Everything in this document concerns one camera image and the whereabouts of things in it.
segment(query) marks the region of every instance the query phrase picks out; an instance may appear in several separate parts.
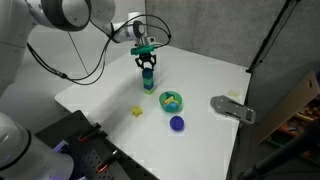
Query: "green object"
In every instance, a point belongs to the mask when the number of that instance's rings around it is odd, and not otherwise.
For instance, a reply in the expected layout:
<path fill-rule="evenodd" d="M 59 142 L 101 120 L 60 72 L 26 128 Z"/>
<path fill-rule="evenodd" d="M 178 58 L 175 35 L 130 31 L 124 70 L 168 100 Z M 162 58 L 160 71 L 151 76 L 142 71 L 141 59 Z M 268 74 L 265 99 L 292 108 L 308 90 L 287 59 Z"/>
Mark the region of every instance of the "green object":
<path fill-rule="evenodd" d="M 151 90 L 147 90 L 147 89 L 144 90 L 144 93 L 148 95 L 151 95 L 153 92 L 154 92 L 154 88 L 152 88 Z"/>
<path fill-rule="evenodd" d="M 153 83 L 153 78 L 151 78 L 151 79 L 143 78 L 143 84 L 144 85 L 151 86 L 152 83 Z"/>
<path fill-rule="evenodd" d="M 166 112 L 178 112 L 182 108 L 182 97 L 177 92 L 167 91 L 162 93 L 159 97 L 159 102 Z"/>
<path fill-rule="evenodd" d="M 154 46 L 153 45 L 142 46 L 142 47 L 131 49 L 131 55 L 146 54 L 146 53 L 149 53 L 151 51 L 154 51 Z"/>

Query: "small bowl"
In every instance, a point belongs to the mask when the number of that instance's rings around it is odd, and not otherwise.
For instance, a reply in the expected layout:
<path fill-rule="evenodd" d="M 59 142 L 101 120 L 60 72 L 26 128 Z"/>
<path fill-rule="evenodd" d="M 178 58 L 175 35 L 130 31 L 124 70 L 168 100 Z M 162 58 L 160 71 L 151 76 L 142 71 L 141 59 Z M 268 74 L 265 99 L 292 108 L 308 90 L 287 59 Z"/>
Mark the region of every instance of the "small bowl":
<path fill-rule="evenodd" d="M 182 97 L 177 92 L 166 91 L 159 97 L 162 109 L 166 112 L 178 112 L 182 107 Z"/>

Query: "gray tool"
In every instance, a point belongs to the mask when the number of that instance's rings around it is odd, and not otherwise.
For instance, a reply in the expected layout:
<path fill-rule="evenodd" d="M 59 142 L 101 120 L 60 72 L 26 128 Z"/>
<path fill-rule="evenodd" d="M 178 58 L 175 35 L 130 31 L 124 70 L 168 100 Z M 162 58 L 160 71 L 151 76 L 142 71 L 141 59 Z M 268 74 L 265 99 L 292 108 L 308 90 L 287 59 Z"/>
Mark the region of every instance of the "gray tool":
<path fill-rule="evenodd" d="M 210 105 L 217 113 L 238 119 L 241 123 L 252 125 L 255 122 L 256 112 L 253 109 L 226 96 L 213 97 Z"/>

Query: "white backdrop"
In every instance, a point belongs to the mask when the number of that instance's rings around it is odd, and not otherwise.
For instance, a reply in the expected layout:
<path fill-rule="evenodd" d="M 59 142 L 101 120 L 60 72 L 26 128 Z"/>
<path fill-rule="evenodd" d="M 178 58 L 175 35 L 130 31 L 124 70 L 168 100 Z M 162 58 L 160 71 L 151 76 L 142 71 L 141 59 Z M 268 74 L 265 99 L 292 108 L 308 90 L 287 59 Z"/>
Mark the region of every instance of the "white backdrop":
<path fill-rule="evenodd" d="M 126 21 L 129 12 L 145 12 L 144 0 L 115 1 L 116 14 L 112 22 Z M 91 24 L 83 31 L 71 35 L 85 66 L 89 72 L 92 71 L 107 40 L 106 36 Z M 66 72 L 71 77 L 86 75 L 66 32 L 38 26 L 31 33 L 29 43 L 49 65 L 61 72 Z M 111 43 L 107 62 L 128 53 L 132 47 L 133 42 Z M 68 114 L 54 101 L 54 96 L 71 85 L 72 83 L 44 70 L 26 50 L 15 83 L 0 98 L 0 111 L 35 133 Z"/>

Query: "white table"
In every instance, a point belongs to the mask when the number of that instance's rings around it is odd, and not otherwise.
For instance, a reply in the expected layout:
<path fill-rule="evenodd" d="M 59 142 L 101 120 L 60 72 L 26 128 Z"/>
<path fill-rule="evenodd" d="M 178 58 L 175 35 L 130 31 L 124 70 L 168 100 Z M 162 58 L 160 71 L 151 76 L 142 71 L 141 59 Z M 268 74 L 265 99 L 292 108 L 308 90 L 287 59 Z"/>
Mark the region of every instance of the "white table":
<path fill-rule="evenodd" d="M 250 74 L 245 67 L 173 47 L 155 53 L 152 95 L 143 93 L 141 69 L 127 54 L 106 66 L 96 84 L 71 86 L 55 99 L 70 112 L 81 110 L 91 123 L 100 123 L 115 145 L 160 179 L 225 179 L 239 122 L 216 114 L 209 100 L 232 92 L 244 103 Z M 183 97 L 182 112 L 161 109 L 158 98 L 168 90 Z M 143 109 L 138 118 L 130 113 L 135 105 Z M 170 129 L 174 115 L 184 118 L 183 132 Z"/>

